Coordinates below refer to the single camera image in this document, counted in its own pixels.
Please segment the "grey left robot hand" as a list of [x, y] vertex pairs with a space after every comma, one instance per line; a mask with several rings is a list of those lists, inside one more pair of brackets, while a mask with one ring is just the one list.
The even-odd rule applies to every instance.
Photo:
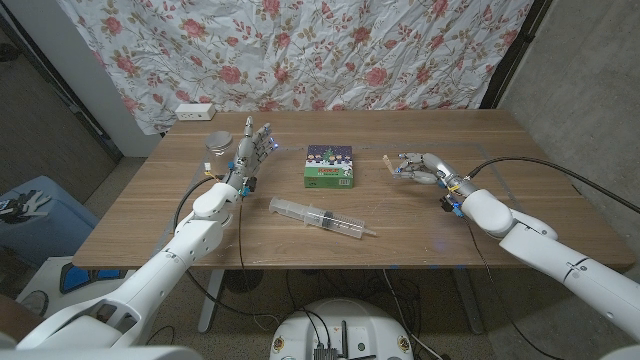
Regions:
[[224, 182], [242, 196], [252, 192], [262, 162], [277, 148], [278, 144], [271, 136], [270, 124], [266, 123], [260, 128], [255, 128], [253, 117], [248, 116], [244, 135], [233, 158], [233, 166]]

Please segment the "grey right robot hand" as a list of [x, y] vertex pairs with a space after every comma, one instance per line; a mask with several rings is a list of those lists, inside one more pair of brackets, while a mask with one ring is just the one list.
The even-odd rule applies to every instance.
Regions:
[[478, 190], [470, 180], [462, 177], [450, 164], [431, 153], [403, 153], [402, 162], [393, 169], [397, 179], [411, 179], [425, 185], [439, 184], [450, 193], [463, 198]]

